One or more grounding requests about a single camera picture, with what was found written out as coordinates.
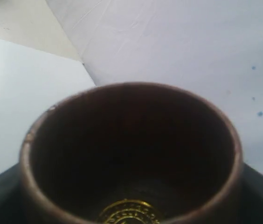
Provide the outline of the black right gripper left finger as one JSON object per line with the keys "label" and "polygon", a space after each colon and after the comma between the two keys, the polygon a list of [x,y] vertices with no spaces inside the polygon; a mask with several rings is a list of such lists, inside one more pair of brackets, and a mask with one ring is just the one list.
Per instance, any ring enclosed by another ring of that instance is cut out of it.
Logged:
{"label": "black right gripper left finger", "polygon": [[0,174],[0,224],[34,224],[33,215],[17,163]]}

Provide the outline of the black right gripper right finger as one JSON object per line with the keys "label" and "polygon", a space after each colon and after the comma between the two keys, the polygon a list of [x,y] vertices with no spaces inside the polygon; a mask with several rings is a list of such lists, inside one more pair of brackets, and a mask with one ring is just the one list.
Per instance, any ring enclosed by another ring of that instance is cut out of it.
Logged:
{"label": "black right gripper right finger", "polygon": [[244,165],[243,175],[228,192],[226,224],[263,224],[263,175]]}

